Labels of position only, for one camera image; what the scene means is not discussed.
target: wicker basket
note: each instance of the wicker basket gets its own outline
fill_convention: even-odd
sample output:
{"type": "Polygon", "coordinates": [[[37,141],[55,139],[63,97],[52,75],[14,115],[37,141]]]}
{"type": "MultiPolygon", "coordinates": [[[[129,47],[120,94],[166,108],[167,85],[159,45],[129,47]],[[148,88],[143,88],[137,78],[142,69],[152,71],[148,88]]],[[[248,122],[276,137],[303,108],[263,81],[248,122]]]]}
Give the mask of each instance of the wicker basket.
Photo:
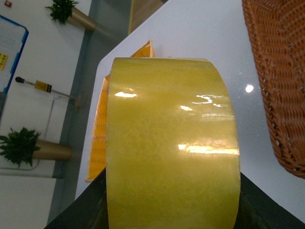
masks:
{"type": "Polygon", "coordinates": [[[243,0],[279,163],[305,178],[305,1],[243,0]]]}
{"type": "MultiPolygon", "coordinates": [[[[131,57],[155,57],[152,41],[149,40],[131,57]]],[[[103,80],[95,113],[86,182],[92,182],[106,167],[106,113],[109,78],[110,75],[107,75],[103,80]]]]}

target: transparent adhesive tape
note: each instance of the transparent adhesive tape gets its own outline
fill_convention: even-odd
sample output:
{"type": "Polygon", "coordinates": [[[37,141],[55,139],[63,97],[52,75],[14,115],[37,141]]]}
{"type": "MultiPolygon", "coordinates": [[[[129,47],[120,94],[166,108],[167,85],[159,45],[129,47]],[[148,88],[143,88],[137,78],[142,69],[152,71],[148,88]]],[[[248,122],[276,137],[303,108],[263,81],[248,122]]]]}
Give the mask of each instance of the transparent adhesive tape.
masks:
{"type": "Polygon", "coordinates": [[[209,61],[116,58],[106,135],[110,229],[234,227],[237,130],[209,61]]]}

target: metal rod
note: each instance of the metal rod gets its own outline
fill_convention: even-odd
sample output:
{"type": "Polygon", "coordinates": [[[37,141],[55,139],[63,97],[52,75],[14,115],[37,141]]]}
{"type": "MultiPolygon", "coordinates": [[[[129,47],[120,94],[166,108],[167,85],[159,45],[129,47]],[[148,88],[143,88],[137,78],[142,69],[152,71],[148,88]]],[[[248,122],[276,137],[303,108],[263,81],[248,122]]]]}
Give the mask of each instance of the metal rod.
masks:
{"type": "MultiPolygon", "coordinates": [[[[19,77],[19,76],[16,77],[15,80],[16,80],[17,82],[19,82],[19,83],[27,83],[27,84],[29,84],[29,85],[35,86],[34,83],[29,82],[29,81],[26,81],[25,79],[22,79],[22,78],[19,77]]],[[[78,101],[78,100],[79,100],[79,99],[76,98],[76,97],[70,96],[70,95],[68,95],[68,94],[65,94],[65,93],[62,93],[62,92],[59,92],[59,91],[56,91],[56,90],[53,90],[53,89],[51,89],[51,92],[54,92],[54,93],[56,93],[56,94],[60,94],[60,95],[66,96],[66,97],[68,97],[68,98],[70,98],[70,99],[74,99],[75,101],[78,101]]]]}
{"type": "Polygon", "coordinates": [[[52,116],[52,111],[53,111],[53,107],[54,107],[54,102],[55,102],[55,98],[53,98],[50,113],[49,113],[49,118],[48,118],[48,122],[47,122],[47,126],[46,126],[46,129],[45,129],[44,134],[43,134],[43,139],[44,140],[46,140],[46,137],[47,137],[47,132],[48,132],[48,129],[49,129],[50,120],[51,120],[51,116],[52,116]]]}

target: yellow label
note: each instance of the yellow label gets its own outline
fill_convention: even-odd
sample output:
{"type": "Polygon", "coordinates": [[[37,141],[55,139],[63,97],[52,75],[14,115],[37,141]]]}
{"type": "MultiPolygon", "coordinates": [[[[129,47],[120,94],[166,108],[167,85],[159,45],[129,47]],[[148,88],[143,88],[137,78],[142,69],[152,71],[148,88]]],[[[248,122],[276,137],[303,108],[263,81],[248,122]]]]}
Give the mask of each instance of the yellow label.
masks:
{"type": "Polygon", "coordinates": [[[35,88],[50,93],[52,89],[52,85],[37,80],[35,84],[35,88]]]}
{"type": "Polygon", "coordinates": [[[0,52],[0,70],[3,71],[8,55],[0,52]]]}

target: cylindrical planter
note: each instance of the cylindrical planter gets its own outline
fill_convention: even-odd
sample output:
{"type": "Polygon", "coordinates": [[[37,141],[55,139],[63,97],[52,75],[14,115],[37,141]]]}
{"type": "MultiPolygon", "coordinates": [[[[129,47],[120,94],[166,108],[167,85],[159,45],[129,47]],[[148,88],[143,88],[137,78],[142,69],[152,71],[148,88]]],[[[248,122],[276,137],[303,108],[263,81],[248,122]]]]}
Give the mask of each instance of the cylindrical planter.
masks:
{"type": "Polygon", "coordinates": [[[40,150],[33,152],[33,158],[44,160],[68,161],[72,155],[72,148],[57,143],[38,140],[36,146],[40,150]]]}
{"type": "Polygon", "coordinates": [[[75,7],[72,8],[72,16],[68,18],[68,22],[70,21],[76,22],[76,24],[82,26],[85,30],[90,32],[93,32],[97,26],[97,22],[95,20],[75,7]]]}

